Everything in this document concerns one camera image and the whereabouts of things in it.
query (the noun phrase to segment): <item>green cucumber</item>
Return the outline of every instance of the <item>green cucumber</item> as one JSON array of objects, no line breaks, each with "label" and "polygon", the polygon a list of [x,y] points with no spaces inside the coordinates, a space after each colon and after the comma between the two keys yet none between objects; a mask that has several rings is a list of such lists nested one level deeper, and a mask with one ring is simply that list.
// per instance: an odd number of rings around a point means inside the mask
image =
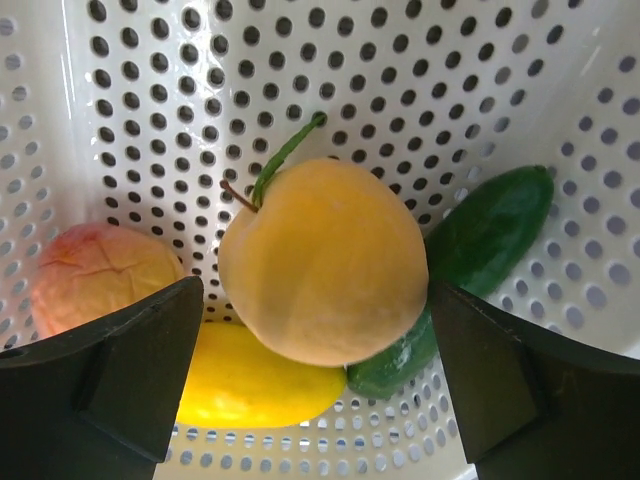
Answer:
[{"label": "green cucumber", "polygon": [[[481,298],[495,291],[540,233],[552,198],[553,180],[542,166],[516,168],[478,186],[425,238],[429,281]],[[390,398],[437,351],[427,299],[402,338],[347,368],[349,388],[366,398]]]}]

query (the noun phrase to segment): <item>perforated white surface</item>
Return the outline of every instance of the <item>perforated white surface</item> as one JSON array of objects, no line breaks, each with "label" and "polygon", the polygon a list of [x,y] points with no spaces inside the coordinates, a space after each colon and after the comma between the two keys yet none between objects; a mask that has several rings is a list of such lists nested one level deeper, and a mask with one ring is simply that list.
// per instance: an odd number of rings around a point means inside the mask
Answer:
[{"label": "perforated white surface", "polygon": [[[0,0],[0,344],[37,339],[34,260],[89,219],[172,245],[205,320],[234,320],[216,255],[238,205],[218,182],[248,193],[322,110],[291,161],[359,163],[425,232],[478,182],[552,166],[543,235],[491,300],[640,356],[639,22],[594,0]],[[439,361],[295,428],[179,425],[157,478],[265,474],[473,478]]]}]

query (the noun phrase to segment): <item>stem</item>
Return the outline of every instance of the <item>stem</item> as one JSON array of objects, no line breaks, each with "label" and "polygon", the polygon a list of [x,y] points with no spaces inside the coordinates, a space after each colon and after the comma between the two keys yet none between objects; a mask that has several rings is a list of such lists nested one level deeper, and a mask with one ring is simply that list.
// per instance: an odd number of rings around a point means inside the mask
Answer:
[{"label": "stem", "polygon": [[265,190],[269,181],[273,178],[276,171],[282,166],[285,159],[289,156],[295,148],[305,139],[311,130],[316,128],[320,123],[325,121],[327,116],[324,113],[317,115],[311,122],[302,127],[298,133],[291,137],[287,143],[285,143],[276,154],[269,159],[264,169],[260,173],[256,186],[253,189],[251,195],[251,202],[255,206],[256,210],[262,207],[262,201],[264,199]]},{"label": "stem", "polygon": [[249,210],[251,210],[253,213],[258,213],[258,209],[255,205],[253,205],[249,200],[247,200],[246,198],[244,198],[242,195],[240,195],[238,192],[236,192],[231,185],[229,184],[229,182],[227,180],[222,180],[220,182],[220,188],[222,188],[224,191],[229,192],[229,194],[235,198],[236,200],[238,200],[242,205],[244,205],[245,207],[247,207]]}]

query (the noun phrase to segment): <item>perforated basket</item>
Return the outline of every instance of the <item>perforated basket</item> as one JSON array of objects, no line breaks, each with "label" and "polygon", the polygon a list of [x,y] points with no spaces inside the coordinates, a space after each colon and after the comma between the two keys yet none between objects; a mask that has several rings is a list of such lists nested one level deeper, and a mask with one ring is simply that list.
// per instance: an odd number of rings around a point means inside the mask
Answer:
[{"label": "perforated basket", "polygon": [[[235,320],[218,182],[246,191],[322,110],[292,161],[358,163],[425,232],[479,182],[551,166],[544,232],[491,301],[640,356],[638,24],[622,0],[0,0],[0,345],[37,340],[36,258],[87,220],[172,245],[205,320]],[[158,479],[475,478],[439,360],[295,428],[174,432]]]}]

